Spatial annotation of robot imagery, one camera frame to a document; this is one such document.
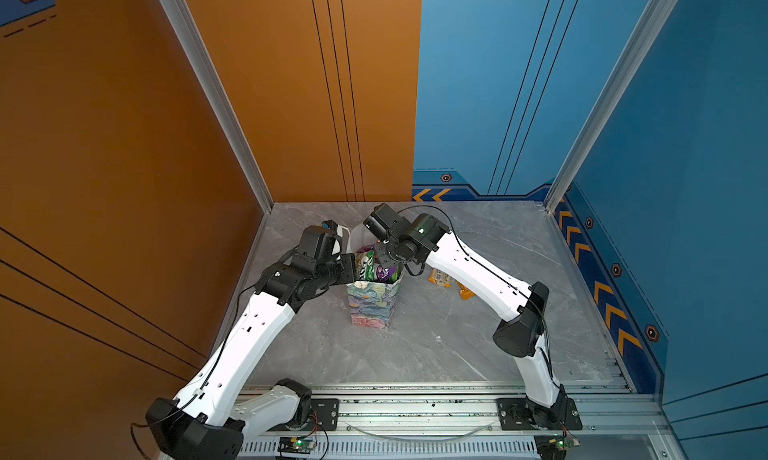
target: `marble floor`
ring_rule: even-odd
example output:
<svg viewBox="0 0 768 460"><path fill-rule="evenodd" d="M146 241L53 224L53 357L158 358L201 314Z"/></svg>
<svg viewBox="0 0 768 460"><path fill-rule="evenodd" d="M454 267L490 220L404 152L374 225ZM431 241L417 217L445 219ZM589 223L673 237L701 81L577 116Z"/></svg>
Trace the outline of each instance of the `marble floor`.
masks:
<svg viewBox="0 0 768 460"><path fill-rule="evenodd" d="M390 202L399 210L413 203ZM248 275L262 270L298 243L303 229L335 220L350 228L378 205L364 203L276 204ZM565 248L548 231L543 208L533 202L444 202L466 244L521 280L550 289L545 313L552 334L555 375L567 385L609 382L612 350L604 326L577 295L563 264ZM433 209L404 212L415 218ZM247 386L271 386L290 377L309 386L340 383L504 382L522 378L512 357L496 347L499 319L477 297L462 300L456 285L437 286L422 276L404 278L388 329L353 326L344 286L304 304L278 335L250 376Z"/></svg>

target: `yellow snack package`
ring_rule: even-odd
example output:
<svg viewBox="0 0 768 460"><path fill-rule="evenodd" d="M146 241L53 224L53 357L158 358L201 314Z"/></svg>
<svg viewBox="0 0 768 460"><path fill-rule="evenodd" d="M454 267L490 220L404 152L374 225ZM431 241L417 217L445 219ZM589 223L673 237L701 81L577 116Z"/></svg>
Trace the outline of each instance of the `yellow snack package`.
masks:
<svg viewBox="0 0 768 460"><path fill-rule="evenodd" d="M458 283L458 286L461 288L458 294L462 296L462 300L470 299L475 296L474 292L472 292L470 289L462 285L460 282L456 282L456 283Z"/></svg>
<svg viewBox="0 0 768 460"><path fill-rule="evenodd" d="M432 269L432 274L429 275L429 281L435 285L451 286L451 276L445 272L441 272L436 268Z"/></svg>

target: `robotic arm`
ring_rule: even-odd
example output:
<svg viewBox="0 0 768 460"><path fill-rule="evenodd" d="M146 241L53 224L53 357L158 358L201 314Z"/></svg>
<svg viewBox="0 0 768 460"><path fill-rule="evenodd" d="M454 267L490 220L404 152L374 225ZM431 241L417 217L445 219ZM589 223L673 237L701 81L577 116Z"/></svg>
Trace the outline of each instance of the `robotic arm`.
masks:
<svg viewBox="0 0 768 460"><path fill-rule="evenodd" d="M304 302L355 281L355 255L340 254L338 229L331 220L305 228L299 245L264 269L245 311L203 369L173 400L154 401L146 419L160 450L176 460L224 460L237 456L245 436L306 424L312 391L288 378L234 405L266 348Z"/></svg>
<svg viewBox="0 0 768 460"><path fill-rule="evenodd" d="M500 270L432 215L421 214L410 222L381 204L363 223L379 239L376 254L383 266L388 261L426 263L455 278L494 309L501 321L493 341L514 357L525 383L524 417L541 429L560 428L568 397L549 359L544 328L549 288L541 282L529 285Z"/></svg>
<svg viewBox="0 0 768 460"><path fill-rule="evenodd" d="M438 268L466 285L501 317L496 345L514 356L527 394L523 415L537 428L560 429L568 398L552 374L543 314L549 289L515 279L472 251L434 216L414 222L381 204L364 222L379 239L384 266L413 262ZM304 229L299 245L267 267L226 341L173 400L158 398L146 419L160 450L176 460L235 458L245 436L274 426L301 428L311 390L285 379L235 406L248 375L303 303L332 285L354 282L354 254L341 254L339 226Z"/></svg>

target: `wire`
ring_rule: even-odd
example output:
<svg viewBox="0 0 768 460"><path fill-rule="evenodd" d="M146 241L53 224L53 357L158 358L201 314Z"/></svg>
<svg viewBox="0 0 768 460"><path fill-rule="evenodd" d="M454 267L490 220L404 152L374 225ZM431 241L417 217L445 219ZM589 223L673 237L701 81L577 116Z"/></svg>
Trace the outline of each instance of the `wire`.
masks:
<svg viewBox="0 0 768 460"><path fill-rule="evenodd" d="M226 340L229 339L229 336L232 333L232 329L235 327L235 322L240 317L240 297L245 292L247 292L248 290L254 288L255 286L256 286L256 284L254 283L253 285L248 286L247 288L243 289L240 293L237 294L237 298L235 299L235 310L234 310L234 315L232 317L232 323L230 324L230 328L226 332L226 337L224 338L224 340L221 343L221 349L219 349L219 355L216 357L216 361L214 362L213 366L210 368L210 371L208 372L208 375L205 377L205 380L203 380L203 385L200 388L201 391L203 390L203 388L206 387L206 385L208 385L208 380L210 379L210 376L213 375L214 370L216 369L216 366L219 364L219 360L221 360L221 354L224 353L224 348L226 347ZM152 423L146 423L146 424L139 424L139 423L136 423L136 422L131 422L130 423L130 437L133 439L134 445L136 446L136 449L139 450L139 453L141 454L142 457L144 457L146 460L151 460L151 458L149 458L147 456L147 454L144 453L144 450L141 449L141 446L139 446L139 442L136 439L136 435L134 434L134 427L136 427L136 428L147 428L147 427L150 427L152 425L157 425L159 423L162 423L162 422L168 420L168 418L171 418L173 416L178 415L179 413L182 413L184 411L184 409L187 408L192 402L194 402L194 400L196 398L198 398L197 393L195 393L192 396L192 398L190 398L190 400L187 403L184 404L184 406L182 406L181 408L178 408L178 410L176 412L169 413L165 417L162 417L160 420L155 420Z"/></svg>
<svg viewBox="0 0 768 460"><path fill-rule="evenodd" d="M310 418L312 418L312 420L315 423L315 425L312 427L312 432L307 433L306 435L304 435L302 437L296 437L296 440L303 440L306 437L312 436L312 434L317 431L317 414L314 415L314 418L312 416Z"/></svg>
<svg viewBox="0 0 768 460"><path fill-rule="evenodd" d="M547 347L547 367L549 367L549 376L552 377L552 350L549 348L549 327L547 327L547 321L544 319L544 312L542 309L538 308L538 305L536 305L536 302L529 301L531 305L536 309L538 312L539 317L542 319L542 324L544 325L544 344Z"/></svg>
<svg viewBox="0 0 768 460"><path fill-rule="evenodd" d="M467 256L467 258L472 259L475 263L477 263L478 265L480 265L483 268L485 268L488 272L492 273L496 278L498 278L502 282L506 283L508 286L511 286L512 288L515 288L510 282L507 282L499 274L497 274L493 270L487 268L482 263L476 261L474 258L472 258L471 255L469 255L467 253L466 250L464 250L464 246L459 241L458 235L456 234L456 228L454 228L454 226L453 226L453 222L451 221L451 217L445 211L443 211L442 208L440 208L438 206L433 206L433 205L411 205L411 206L407 206L405 208L402 208L402 209L398 210L397 213L399 214L400 212L403 212L405 210L410 210L411 208L419 208L419 207L434 208L435 210L439 210L440 213L443 214L448 219L448 225L451 226L451 232L453 232L453 236L454 236L454 238L456 238L456 244L458 244L458 248L462 249L462 252L464 252L464 254ZM547 348L547 352L546 352L546 357L547 357L547 360L548 360L547 361L547 366L549 368L549 376L550 376L550 378L552 378L552 376L554 375L552 373L552 350L550 350L550 348L549 348L549 328L547 327L547 321L544 319L544 312L541 309L538 308L538 305L536 305L535 302L530 302L530 303L531 303L531 305L534 306L534 308L538 311L539 316L542 318L542 324L544 325L544 343L546 344L546 348Z"/></svg>
<svg viewBox="0 0 768 460"><path fill-rule="evenodd" d="M293 254L295 254L298 249L299 249L298 245L294 246L292 249L290 249L287 252L285 252L283 254L283 256L280 258L280 260L277 261L277 263L285 263L286 260L291 258L293 256Z"/></svg>
<svg viewBox="0 0 768 460"><path fill-rule="evenodd" d="M451 226L451 232L453 232L453 235L456 238L456 243L458 244L458 248L462 249L462 252L464 252L464 254L466 256L469 256L469 254L467 254L467 251L464 250L464 246L462 245L462 243L458 241L458 235L456 235L456 228L453 227L453 221L451 220L451 217L445 211L443 211L442 208L440 208L438 206L434 206L434 205L411 205L411 206L407 206L406 208L402 208L402 209L398 210L397 213L399 214L400 212L404 212L406 210L410 210L411 208L419 208L420 206L421 207L425 207L425 208L434 208L435 210L439 210L441 214L446 216L446 218L448 219L448 225Z"/></svg>
<svg viewBox="0 0 768 460"><path fill-rule="evenodd" d="M328 450L331 448L331 440L328 439L328 432L326 432L326 428L322 426L322 424L319 422L317 423L317 425L319 425L322 428L322 433L326 434L326 450L320 457L320 460L323 460L326 457L326 455L328 455Z"/></svg>
<svg viewBox="0 0 768 460"><path fill-rule="evenodd" d="M136 428L146 428L146 427L150 427L150 426L152 426L152 425L157 425L157 424L159 424L159 423L161 423L161 422L165 422L166 420L168 420L168 418L170 418L170 417L173 417L173 416L176 416L176 415L178 415L180 412L183 412L183 411L184 411L184 409L185 409L185 408L187 408L187 407L188 407L188 406L189 406L189 405L192 403L192 401L193 401L193 400L195 400L196 398L197 398L197 393L196 393L196 394L194 394L194 395L192 396L192 398L190 398L190 400L187 402L187 404L186 404L186 405L184 405L183 407L179 408L179 409L178 409L176 412L173 412L173 413L169 413L169 414L168 414L168 415L166 415L165 417L162 417L160 420L156 420L156 421L154 421L154 422L152 422L152 423L147 423L147 424L143 424L143 425L141 425L141 424L138 424L138 423L136 423L136 422L131 422L131 423L130 423L130 437L133 439L133 441L134 441L134 445L136 446L136 449L137 449L137 450L139 450L139 453L141 454L141 456L142 456L142 457L144 457L144 458L145 458L145 460L152 460L152 459L151 459L151 458L149 458L149 457L147 456L147 454L146 454L146 453L144 453L144 450L142 450L142 449L141 449L141 446L139 446L139 442L138 442L138 440L136 439L136 434L134 433L134 427L136 427Z"/></svg>
<svg viewBox="0 0 768 460"><path fill-rule="evenodd" d="M478 262L476 259L472 258L472 255L468 254L467 251L464 250L464 245L462 245L462 243L458 239L458 235L456 234L456 228L453 227L453 222L451 221L451 217L448 216L448 214L446 212L444 212L441 208L433 206L433 205L411 205L411 206L407 206L406 208L402 208L402 209L398 210L397 213L399 214L400 212L402 212L404 210L409 210L411 208L419 208L420 206L423 206L425 208L434 208L435 210L440 210L440 212L443 215L446 216L446 218L448 219L448 224L451 226L451 232L453 232L453 237L456 238L456 244L458 244L458 248L462 249L462 252L464 252L464 254L466 255L468 260L472 260L473 262L477 263L478 265L480 265L481 267L486 269L488 271L488 273L490 273L491 275L494 275L496 278L498 278L499 280L504 282L508 287L513 288L513 289L517 290L518 292L520 291L520 290L518 290L518 288L516 286L514 286L510 282L507 282L504 279L504 277L500 276L498 273L495 273L493 270L489 269L486 265L483 265L482 263Z"/></svg>
<svg viewBox="0 0 768 460"><path fill-rule="evenodd" d="M408 273L410 273L411 276L419 276L422 273L424 273L424 265L426 265L426 263L422 263L422 267L418 270L418 273L413 273L413 271L411 270L410 265L408 263L406 263L406 270L408 270Z"/></svg>
<svg viewBox="0 0 768 460"><path fill-rule="evenodd" d="M347 426L348 426L349 428L351 428L352 430L357 430L358 432L360 432L361 434L363 434L363 435L365 435L365 436L370 436L370 437L374 437L374 438L380 438L380 439L382 439L382 440L389 440L390 442L404 442L404 443L443 443L443 444L452 444L452 443L457 443L457 442L460 442L461 440L466 440L466 438L469 438L469 437L471 437L471 436L475 436L475 435L477 435L477 433L478 433L478 432L480 432L481 430L485 430L485 429L487 429L488 427L490 427L490 426L492 426L492 425L493 425L493 424L488 424L488 425L486 425L486 426L477 427L477 428L475 428L474 430L471 430L470 432L467 432L467 433L465 433L464 435L459 435L459 436L455 436L455 437L448 437L448 438L443 438L442 440L432 440L432 439L430 439L430 438L426 438L426 439L420 439L420 438L400 438L400 437L390 437L390 436L386 436L386 435L378 435L378 434L375 434L375 433L366 432L366 431L365 431L365 430L363 430L362 428L358 428L358 427L355 427L355 426L353 426L353 425L347 424Z"/></svg>
<svg viewBox="0 0 768 460"><path fill-rule="evenodd" d="M562 425L562 427L563 427L563 432L565 432L565 437L566 437L566 438L567 438L568 436L571 436L571 437L573 437L573 438L575 438L575 439L576 439L576 442L579 442L579 439L578 439L578 437L577 437L577 436L575 436L574 434L572 434L572 433L571 433L571 431L570 431L570 430L568 430L568 429L565 427L565 424L564 424L564 423L560 422L560 425Z"/></svg>

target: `wall panel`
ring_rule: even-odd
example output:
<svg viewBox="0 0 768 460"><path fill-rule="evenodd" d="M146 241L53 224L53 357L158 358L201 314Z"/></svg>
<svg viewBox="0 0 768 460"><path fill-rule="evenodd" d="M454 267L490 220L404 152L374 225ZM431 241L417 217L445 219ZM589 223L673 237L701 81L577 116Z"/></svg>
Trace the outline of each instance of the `wall panel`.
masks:
<svg viewBox="0 0 768 460"><path fill-rule="evenodd" d="M410 195L421 0L187 0L275 201Z"/></svg>
<svg viewBox="0 0 768 460"><path fill-rule="evenodd" d="M0 457L136 458L128 424L205 360L258 203L158 0L55 0L0 52L0 260L169 352L0 264Z"/></svg>
<svg viewBox="0 0 768 460"><path fill-rule="evenodd" d="M679 0L566 194L655 312L689 458L737 458L768 433L763 3Z"/></svg>

